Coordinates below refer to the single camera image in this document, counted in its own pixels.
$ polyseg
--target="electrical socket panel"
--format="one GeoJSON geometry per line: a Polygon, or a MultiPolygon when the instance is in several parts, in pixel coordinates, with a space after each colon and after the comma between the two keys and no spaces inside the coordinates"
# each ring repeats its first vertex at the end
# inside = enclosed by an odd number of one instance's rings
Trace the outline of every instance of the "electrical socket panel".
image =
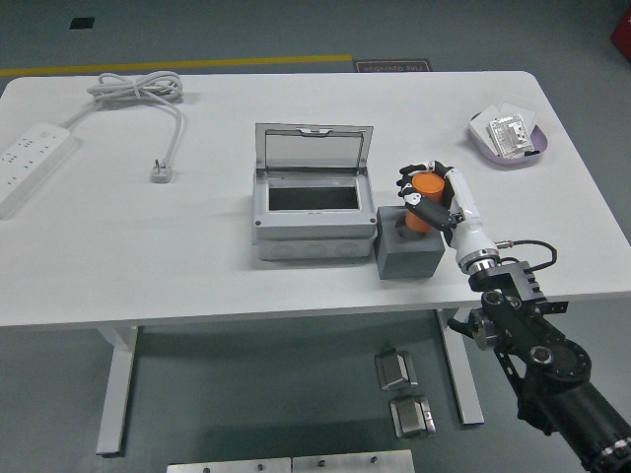
{"type": "Polygon", "coordinates": [[[73,142],[66,128],[41,122],[0,155],[0,219],[46,177],[73,142]]]}

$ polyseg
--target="orange cylinder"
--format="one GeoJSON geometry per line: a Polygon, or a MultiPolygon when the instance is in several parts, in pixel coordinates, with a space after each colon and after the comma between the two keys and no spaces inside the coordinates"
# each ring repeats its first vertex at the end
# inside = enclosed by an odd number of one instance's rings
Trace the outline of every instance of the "orange cylinder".
{"type": "MultiPolygon", "coordinates": [[[[421,172],[412,177],[412,185],[421,195],[440,203],[445,190],[445,180],[433,172],[421,172]]],[[[405,225],[420,234],[428,234],[434,227],[419,219],[409,210],[405,214],[405,225]]]]}

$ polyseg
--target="table leg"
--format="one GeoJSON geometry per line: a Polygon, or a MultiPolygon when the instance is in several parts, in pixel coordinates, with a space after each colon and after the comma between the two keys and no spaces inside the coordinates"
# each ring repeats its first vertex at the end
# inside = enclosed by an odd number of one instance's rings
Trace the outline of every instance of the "table leg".
{"type": "Polygon", "coordinates": [[[138,327],[100,328],[99,331],[114,347],[97,442],[97,455],[108,455],[120,452],[138,327]]]}
{"type": "Polygon", "coordinates": [[[436,311],[436,315],[441,324],[443,343],[447,353],[447,360],[450,366],[456,401],[460,411],[460,419],[463,424],[484,424],[482,408],[475,390],[473,375],[469,360],[464,350],[462,335],[454,332],[447,326],[447,321],[455,316],[458,320],[463,320],[468,316],[468,308],[441,309],[436,311]]]}

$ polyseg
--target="transparent lid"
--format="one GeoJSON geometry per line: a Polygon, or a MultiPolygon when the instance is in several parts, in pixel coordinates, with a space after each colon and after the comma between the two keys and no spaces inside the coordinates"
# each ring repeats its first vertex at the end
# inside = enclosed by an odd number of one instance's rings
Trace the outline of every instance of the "transparent lid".
{"type": "Polygon", "coordinates": [[[372,126],[256,123],[257,169],[363,169],[372,126]]]}

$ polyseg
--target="white table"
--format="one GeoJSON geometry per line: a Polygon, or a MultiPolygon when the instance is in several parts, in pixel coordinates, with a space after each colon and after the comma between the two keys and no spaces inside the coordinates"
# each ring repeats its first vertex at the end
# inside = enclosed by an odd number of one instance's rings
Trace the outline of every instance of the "white table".
{"type": "MultiPolygon", "coordinates": [[[[12,82],[0,100],[0,149],[34,122],[73,115],[95,82],[12,82]]],[[[100,111],[76,126],[73,153],[0,221],[0,327],[98,328],[114,347],[98,453],[119,449],[139,325],[479,302],[450,249],[425,280],[381,281],[373,258],[257,260],[255,122],[372,125],[368,167],[378,206],[400,205],[399,168],[439,160],[464,173],[489,236],[544,239],[559,249],[558,263],[537,273],[549,299],[631,295],[629,243],[528,73],[215,75],[183,83],[172,183],[151,184],[149,173],[174,119],[149,106],[100,111]],[[549,146],[534,166],[500,169],[467,136],[471,116],[507,94],[537,106],[549,146]]],[[[529,247],[510,254],[532,264],[548,257],[529,247]]],[[[481,422],[461,338],[445,335],[463,420],[481,422]]]]}

